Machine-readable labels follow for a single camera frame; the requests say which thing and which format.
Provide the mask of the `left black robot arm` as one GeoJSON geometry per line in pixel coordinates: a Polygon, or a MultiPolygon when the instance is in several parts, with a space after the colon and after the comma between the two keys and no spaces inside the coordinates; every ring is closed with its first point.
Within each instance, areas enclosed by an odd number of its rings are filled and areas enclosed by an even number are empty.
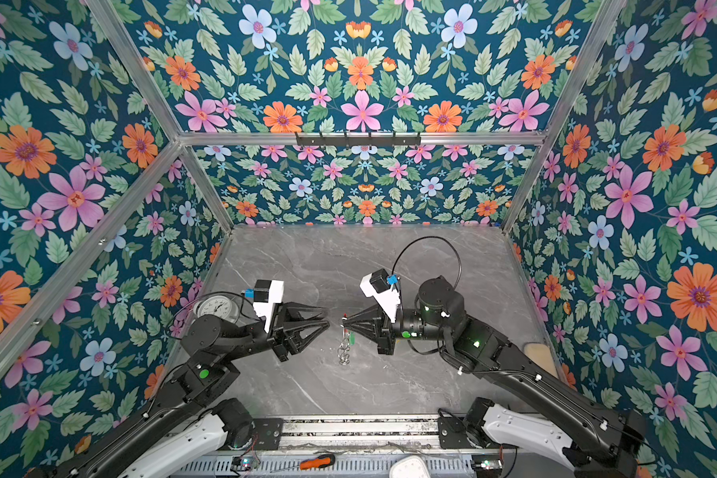
{"type": "Polygon", "coordinates": [[[165,434],[209,409],[240,376],[234,362],[267,351],[280,362],[300,354],[330,323],[327,310],[288,302],[274,307],[270,326],[237,325],[213,314],[194,320],[181,339],[189,358],[167,373],[149,402],[66,462],[28,477],[119,477],[165,434]]]}

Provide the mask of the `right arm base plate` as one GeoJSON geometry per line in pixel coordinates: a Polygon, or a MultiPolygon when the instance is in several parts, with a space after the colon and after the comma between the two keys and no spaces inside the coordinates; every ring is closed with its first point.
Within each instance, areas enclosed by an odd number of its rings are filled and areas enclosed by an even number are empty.
{"type": "Polygon", "coordinates": [[[477,449],[487,445],[481,434],[464,418],[445,408],[437,411],[439,446],[442,449],[477,449]]]}

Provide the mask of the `metal keyring disc red grip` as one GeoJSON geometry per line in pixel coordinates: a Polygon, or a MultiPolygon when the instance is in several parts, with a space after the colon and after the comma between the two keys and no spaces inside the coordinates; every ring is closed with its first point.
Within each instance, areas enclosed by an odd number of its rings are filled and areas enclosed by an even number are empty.
{"type": "Polygon", "coordinates": [[[341,322],[342,338],[340,346],[338,347],[338,363],[340,366],[348,366],[351,361],[352,346],[349,344],[349,332],[343,328],[343,324],[346,324],[348,318],[348,315],[344,315],[341,322]]]}

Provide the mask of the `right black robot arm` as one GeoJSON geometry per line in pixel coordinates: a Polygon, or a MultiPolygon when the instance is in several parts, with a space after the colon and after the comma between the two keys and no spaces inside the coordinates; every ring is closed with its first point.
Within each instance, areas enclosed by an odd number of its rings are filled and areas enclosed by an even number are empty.
{"type": "Polygon", "coordinates": [[[422,283],[413,308],[402,306],[400,281],[380,270],[360,283],[376,306],[346,317],[346,330],[392,355],[396,342],[434,341],[437,352],[460,374],[508,390],[535,411],[523,414],[481,400],[467,424],[490,441],[551,459],[577,477],[635,477],[645,441],[645,419],[587,398],[554,376],[504,334],[469,315],[463,296],[445,278],[422,283]]]}

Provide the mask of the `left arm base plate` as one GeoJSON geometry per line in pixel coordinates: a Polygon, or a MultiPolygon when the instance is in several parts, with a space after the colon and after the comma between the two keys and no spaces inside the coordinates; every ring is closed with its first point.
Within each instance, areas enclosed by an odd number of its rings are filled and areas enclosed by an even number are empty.
{"type": "Polygon", "coordinates": [[[278,450],[284,424],[282,418],[254,418],[229,434],[230,447],[235,450],[278,450]]]}

